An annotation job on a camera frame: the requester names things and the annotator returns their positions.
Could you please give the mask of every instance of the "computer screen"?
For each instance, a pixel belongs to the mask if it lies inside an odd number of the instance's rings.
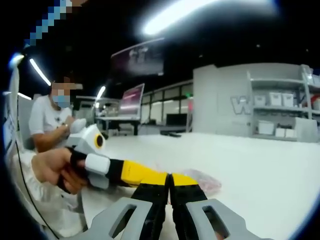
[[[141,84],[123,93],[119,106],[119,115],[134,115],[140,117],[144,88],[145,84]]]
[[[110,74],[115,79],[130,79],[164,74],[163,38],[146,41],[111,56]]]

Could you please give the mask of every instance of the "white tabletop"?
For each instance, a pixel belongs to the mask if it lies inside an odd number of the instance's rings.
[[[242,216],[253,234],[274,240],[288,239],[312,209],[320,190],[319,153],[316,143],[201,133],[186,133],[180,138],[111,137],[106,149],[110,158],[134,160],[162,171],[196,169],[211,175],[222,188],[210,198]],[[121,188],[109,195],[84,189],[88,227],[97,214],[119,198],[130,197],[133,191]],[[177,240],[175,232],[172,207],[167,205],[160,239]]]

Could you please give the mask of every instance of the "white storage box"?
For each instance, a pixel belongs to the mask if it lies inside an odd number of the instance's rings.
[[[320,111],[320,98],[318,98],[317,100],[315,100],[315,101],[313,102],[313,109]]]
[[[285,130],[285,137],[286,138],[297,138],[296,130],[294,129],[286,129]]]
[[[284,138],[286,136],[286,130],[284,128],[278,127],[275,129],[275,136]]]
[[[272,121],[258,121],[259,134],[273,135],[275,130],[275,124]]]
[[[317,87],[320,87],[320,76],[313,75],[313,84]]]
[[[282,93],[283,106],[293,108],[294,107],[294,95],[292,93]]]
[[[254,96],[254,105],[255,106],[265,106],[266,105],[266,96],[265,95],[255,95]]]
[[[269,95],[271,106],[282,106],[282,94],[280,92],[269,92]]]

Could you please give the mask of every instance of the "face mask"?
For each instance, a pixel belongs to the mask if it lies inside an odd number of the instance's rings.
[[[60,108],[70,107],[70,96],[58,95],[52,96],[52,99]]]

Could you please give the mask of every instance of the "hand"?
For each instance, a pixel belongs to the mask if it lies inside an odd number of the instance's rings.
[[[71,124],[75,121],[75,119],[72,116],[67,116],[64,124],[68,125],[68,128],[70,128]]]
[[[35,177],[41,183],[58,184],[60,175],[63,176],[64,186],[71,194],[77,194],[88,184],[72,169],[70,164],[71,152],[67,148],[57,148],[38,153],[32,159],[31,165]],[[78,167],[85,167],[85,160],[78,162]]]

